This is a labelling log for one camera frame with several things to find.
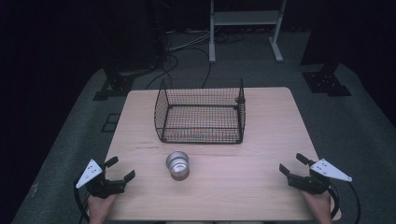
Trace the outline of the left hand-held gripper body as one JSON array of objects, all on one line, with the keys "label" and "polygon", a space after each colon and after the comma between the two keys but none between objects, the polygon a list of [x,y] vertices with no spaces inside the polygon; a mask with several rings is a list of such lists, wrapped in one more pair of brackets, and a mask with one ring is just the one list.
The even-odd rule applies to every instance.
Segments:
[{"label": "left hand-held gripper body", "polygon": [[110,195],[123,193],[126,187],[124,180],[108,180],[105,164],[90,160],[82,174],[78,177],[75,189],[83,186],[94,197],[106,199]]}]

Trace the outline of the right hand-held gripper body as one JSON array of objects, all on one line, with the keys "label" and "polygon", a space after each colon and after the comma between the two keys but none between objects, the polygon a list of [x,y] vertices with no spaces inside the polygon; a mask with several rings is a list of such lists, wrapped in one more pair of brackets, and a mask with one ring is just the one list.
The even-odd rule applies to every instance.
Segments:
[{"label": "right hand-held gripper body", "polygon": [[309,176],[300,176],[290,173],[287,177],[288,185],[310,194],[322,194],[330,188],[330,179],[351,182],[352,177],[345,174],[325,159],[314,161],[309,166]]}]

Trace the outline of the silver metal cup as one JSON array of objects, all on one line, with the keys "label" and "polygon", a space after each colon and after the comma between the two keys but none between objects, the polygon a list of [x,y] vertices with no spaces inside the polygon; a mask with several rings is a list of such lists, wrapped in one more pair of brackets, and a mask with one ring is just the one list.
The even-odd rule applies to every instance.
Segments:
[{"label": "silver metal cup", "polygon": [[182,181],[189,176],[190,159],[183,151],[170,153],[165,160],[165,166],[176,181]]}]

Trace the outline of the black wire mesh basket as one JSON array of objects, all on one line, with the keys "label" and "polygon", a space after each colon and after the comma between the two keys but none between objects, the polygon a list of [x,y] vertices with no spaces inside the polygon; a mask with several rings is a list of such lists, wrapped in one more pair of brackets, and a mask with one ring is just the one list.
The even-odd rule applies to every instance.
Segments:
[{"label": "black wire mesh basket", "polygon": [[172,144],[240,144],[246,124],[241,78],[165,78],[154,108],[159,139]]}]

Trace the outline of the person's left hand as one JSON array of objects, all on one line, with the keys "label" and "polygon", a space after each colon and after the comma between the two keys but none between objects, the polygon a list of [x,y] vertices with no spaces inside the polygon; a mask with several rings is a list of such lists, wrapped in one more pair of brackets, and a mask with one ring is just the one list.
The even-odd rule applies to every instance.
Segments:
[{"label": "person's left hand", "polygon": [[90,195],[88,198],[89,224],[104,224],[117,199],[117,195],[110,195],[106,199]]}]

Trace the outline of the person's right hand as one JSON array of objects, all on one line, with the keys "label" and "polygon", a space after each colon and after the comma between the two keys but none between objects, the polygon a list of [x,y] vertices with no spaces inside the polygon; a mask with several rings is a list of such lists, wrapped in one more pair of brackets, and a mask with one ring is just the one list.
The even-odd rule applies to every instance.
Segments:
[{"label": "person's right hand", "polygon": [[322,194],[310,194],[302,191],[304,201],[318,224],[332,224],[331,195],[328,191]]}]

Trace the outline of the black stand base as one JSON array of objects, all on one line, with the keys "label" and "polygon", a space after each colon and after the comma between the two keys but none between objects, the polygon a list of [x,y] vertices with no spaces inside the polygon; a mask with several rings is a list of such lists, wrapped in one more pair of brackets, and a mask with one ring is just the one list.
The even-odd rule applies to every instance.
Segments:
[{"label": "black stand base", "polygon": [[94,101],[105,101],[109,97],[127,96],[134,84],[134,78],[122,76],[116,68],[105,67],[106,80],[94,96]]},{"label": "black stand base", "polygon": [[303,72],[304,80],[313,93],[326,93],[331,97],[350,96],[351,93],[335,76],[338,63],[325,63],[317,72]]}]

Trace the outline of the white metal stand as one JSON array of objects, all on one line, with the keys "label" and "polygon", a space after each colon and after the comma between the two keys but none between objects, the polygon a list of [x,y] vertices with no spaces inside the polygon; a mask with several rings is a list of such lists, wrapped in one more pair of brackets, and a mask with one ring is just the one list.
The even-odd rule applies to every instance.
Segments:
[{"label": "white metal stand", "polygon": [[210,0],[208,60],[216,61],[215,28],[220,26],[274,25],[275,30],[269,43],[278,63],[284,61],[277,44],[281,24],[288,0],[282,0],[279,10],[261,11],[216,11],[215,0]]}]

